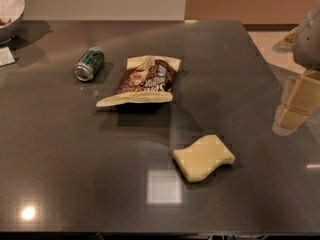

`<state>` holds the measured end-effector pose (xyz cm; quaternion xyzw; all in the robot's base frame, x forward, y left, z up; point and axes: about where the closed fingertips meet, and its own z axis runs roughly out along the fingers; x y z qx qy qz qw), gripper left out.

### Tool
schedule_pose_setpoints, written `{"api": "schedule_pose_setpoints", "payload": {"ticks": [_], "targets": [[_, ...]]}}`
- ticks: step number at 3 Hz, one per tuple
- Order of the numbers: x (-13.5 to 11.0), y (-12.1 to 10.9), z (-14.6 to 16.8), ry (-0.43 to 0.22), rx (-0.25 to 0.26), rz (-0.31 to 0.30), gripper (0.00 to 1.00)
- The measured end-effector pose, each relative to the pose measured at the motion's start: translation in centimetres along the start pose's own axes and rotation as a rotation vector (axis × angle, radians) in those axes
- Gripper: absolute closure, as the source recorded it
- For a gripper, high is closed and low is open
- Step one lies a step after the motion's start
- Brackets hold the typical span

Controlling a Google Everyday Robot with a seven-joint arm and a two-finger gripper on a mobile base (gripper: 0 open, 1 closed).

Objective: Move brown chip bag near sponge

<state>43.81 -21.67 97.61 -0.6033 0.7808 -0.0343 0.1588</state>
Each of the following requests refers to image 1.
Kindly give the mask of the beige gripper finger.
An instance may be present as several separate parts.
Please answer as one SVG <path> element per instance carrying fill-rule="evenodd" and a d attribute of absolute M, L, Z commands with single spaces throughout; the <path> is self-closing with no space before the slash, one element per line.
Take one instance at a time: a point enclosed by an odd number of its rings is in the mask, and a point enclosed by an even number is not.
<path fill-rule="evenodd" d="M 307 116 L 299 111 L 290 110 L 284 105 L 280 105 L 275 113 L 275 122 L 282 128 L 295 130 L 299 128 L 307 119 Z"/>

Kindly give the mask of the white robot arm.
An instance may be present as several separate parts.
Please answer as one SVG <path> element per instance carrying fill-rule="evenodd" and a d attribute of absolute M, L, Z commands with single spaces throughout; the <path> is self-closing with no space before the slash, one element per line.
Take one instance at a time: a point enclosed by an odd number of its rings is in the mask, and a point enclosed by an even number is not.
<path fill-rule="evenodd" d="M 320 2 L 297 27 L 293 59 L 305 72 L 284 85 L 273 123 L 273 131 L 282 136 L 296 131 L 320 107 Z"/>

